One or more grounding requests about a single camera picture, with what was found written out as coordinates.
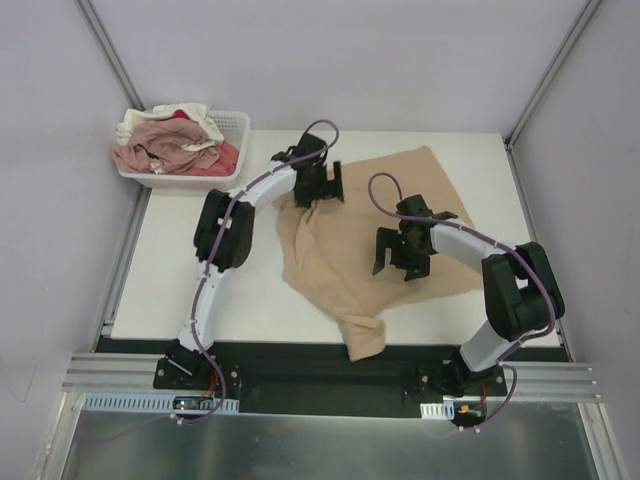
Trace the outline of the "beige t shirt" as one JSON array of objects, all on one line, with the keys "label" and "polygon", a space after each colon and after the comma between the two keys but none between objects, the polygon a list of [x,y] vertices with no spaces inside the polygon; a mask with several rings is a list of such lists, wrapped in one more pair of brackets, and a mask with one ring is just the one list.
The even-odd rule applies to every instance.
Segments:
[{"label": "beige t shirt", "polygon": [[380,315],[390,307],[458,296],[482,286],[481,277],[459,261],[436,255],[431,273],[406,281],[393,266],[372,272],[378,228],[395,229],[391,210],[400,196],[420,194],[434,212],[471,218],[446,172],[426,146],[350,163],[342,169],[345,199],[296,206],[291,194],[277,198],[277,231],[284,254],[284,279],[332,317],[351,361],[373,357],[386,346]]}]

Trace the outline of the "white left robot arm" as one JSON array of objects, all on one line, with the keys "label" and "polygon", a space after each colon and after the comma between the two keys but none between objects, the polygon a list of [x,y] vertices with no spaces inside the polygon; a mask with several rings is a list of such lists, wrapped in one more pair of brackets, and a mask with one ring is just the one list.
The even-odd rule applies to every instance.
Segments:
[{"label": "white left robot arm", "polygon": [[344,199],[341,164],[328,176],[326,158],[338,134],[326,142],[305,130],[297,144],[272,156],[265,171],[228,192],[211,190],[205,197],[193,237],[199,274],[187,320],[166,357],[188,388],[204,387],[211,377],[207,350],[214,343],[213,311],[221,287],[247,260],[256,215],[278,197],[294,194],[295,205],[308,208],[317,200]]}]

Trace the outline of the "white plastic laundry basket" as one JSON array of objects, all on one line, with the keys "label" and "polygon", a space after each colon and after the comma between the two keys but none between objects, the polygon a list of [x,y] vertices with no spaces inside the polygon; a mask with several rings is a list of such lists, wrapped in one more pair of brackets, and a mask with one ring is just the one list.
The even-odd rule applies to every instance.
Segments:
[{"label": "white plastic laundry basket", "polygon": [[202,103],[129,109],[116,126],[120,176],[153,189],[229,190],[239,182],[250,118]]}]

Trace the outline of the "white t shirt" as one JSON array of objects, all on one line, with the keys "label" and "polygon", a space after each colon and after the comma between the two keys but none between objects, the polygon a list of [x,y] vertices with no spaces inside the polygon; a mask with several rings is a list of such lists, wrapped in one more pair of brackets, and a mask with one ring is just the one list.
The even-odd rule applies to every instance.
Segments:
[{"label": "white t shirt", "polygon": [[126,145],[133,135],[134,129],[141,123],[175,118],[189,120],[197,124],[205,132],[206,138],[204,140],[183,143],[181,148],[185,151],[201,151],[208,147],[220,145],[225,141],[215,120],[209,115],[208,107],[203,103],[186,102],[157,105],[151,110],[144,111],[128,109],[124,114],[123,120],[116,125],[116,142],[118,145]]}]

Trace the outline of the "dusty pink t shirt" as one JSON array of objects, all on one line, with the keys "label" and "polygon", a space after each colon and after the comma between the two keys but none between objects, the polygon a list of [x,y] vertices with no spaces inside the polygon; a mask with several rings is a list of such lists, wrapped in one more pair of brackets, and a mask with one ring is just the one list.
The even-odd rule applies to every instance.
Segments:
[{"label": "dusty pink t shirt", "polygon": [[230,173],[227,158],[209,142],[207,133],[183,118],[147,121],[135,127],[125,145],[112,149],[119,171],[155,175],[213,175]]}]

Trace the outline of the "left aluminium table rail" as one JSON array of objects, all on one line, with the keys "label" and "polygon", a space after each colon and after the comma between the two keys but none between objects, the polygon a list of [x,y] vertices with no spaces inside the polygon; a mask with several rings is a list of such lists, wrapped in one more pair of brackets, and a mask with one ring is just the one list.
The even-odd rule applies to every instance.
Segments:
[{"label": "left aluminium table rail", "polygon": [[138,189],[135,202],[126,220],[125,231],[117,250],[112,273],[109,277],[106,296],[96,320],[94,334],[89,346],[90,353],[96,352],[98,343],[103,337],[104,330],[107,330],[107,335],[110,335],[112,325],[115,322],[150,195],[151,190],[149,188],[141,186]]}]

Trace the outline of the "aluminium front rail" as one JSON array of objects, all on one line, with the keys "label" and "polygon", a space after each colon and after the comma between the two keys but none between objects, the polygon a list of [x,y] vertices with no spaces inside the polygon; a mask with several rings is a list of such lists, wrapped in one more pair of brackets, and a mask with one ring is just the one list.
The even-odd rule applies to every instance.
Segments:
[{"label": "aluminium front rail", "polygon": [[[157,354],[76,353],[61,389],[65,392],[149,392]],[[603,391],[593,368],[575,362],[510,360],[517,370],[515,398],[519,401],[600,403]]]}]

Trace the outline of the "left aluminium corner post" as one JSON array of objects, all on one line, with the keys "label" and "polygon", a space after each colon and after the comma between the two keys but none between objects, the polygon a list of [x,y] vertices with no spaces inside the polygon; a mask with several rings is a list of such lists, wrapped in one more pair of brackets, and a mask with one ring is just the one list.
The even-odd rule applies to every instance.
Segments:
[{"label": "left aluminium corner post", "polygon": [[94,2],[91,0],[75,0],[82,19],[96,42],[109,70],[113,74],[121,92],[130,108],[144,109],[144,103],[132,81],[127,68],[119,55],[111,36],[102,21]]}]

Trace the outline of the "aluminium corner post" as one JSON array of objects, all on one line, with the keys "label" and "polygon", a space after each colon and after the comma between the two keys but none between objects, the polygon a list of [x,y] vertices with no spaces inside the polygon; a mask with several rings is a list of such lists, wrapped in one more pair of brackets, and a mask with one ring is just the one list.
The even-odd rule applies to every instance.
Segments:
[{"label": "aluminium corner post", "polygon": [[509,134],[504,137],[504,146],[508,152],[512,151],[532,120],[534,114],[541,106],[553,83],[560,74],[562,68],[575,50],[577,44],[584,36],[586,30],[605,4],[603,0],[584,1],[575,19],[564,35],[558,49],[554,53],[550,63],[546,67],[540,80],[536,84],[531,96],[527,100],[516,123]]},{"label": "aluminium corner post", "polygon": [[91,0],[75,0],[82,19],[96,42],[109,70],[113,74],[121,92],[130,108],[144,109],[144,103],[132,81],[127,68],[119,55],[111,36],[102,21],[94,2]]}]

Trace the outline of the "right aluminium corner post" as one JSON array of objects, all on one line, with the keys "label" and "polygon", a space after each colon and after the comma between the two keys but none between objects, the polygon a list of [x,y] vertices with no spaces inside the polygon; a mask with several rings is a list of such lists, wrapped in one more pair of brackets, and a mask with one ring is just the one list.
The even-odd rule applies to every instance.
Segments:
[{"label": "right aluminium corner post", "polygon": [[504,137],[504,146],[508,152],[512,151],[532,120],[534,114],[541,106],[553,83],[560,74],[562,68],[575,50],[577,44],[584,36],[586,30],[605,4],[603,0],[584,1],[575,19],[564,35],[558,49],[554,53],[550,63],[546,67],[540,80],[536,84],[531,96],[527,100],[516,123],[509,134]]}]

